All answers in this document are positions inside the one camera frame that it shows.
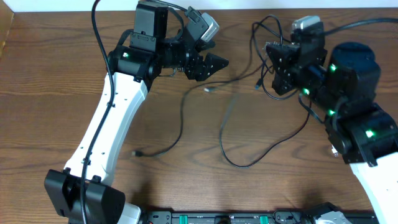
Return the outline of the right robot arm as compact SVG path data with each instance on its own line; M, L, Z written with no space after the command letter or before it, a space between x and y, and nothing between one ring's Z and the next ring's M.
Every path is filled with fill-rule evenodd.
M337 45L327 67L327 51L299 45L267 44L279 95L298 90L325 112L328 140L363 186L379 223L397 223L397 123L375 101L381 69L364 44Z

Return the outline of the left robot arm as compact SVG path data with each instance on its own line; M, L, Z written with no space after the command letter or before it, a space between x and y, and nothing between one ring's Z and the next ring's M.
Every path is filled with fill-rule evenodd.
M218 23L207 13L164 1L137 4L134 27L104 52L106 77L98 107L81 143L61 171L49 170L44 187L70 223L142 223L142 210L112 184L121 146L134 115L162 70L202 82L228 66L201 51L215 46Z

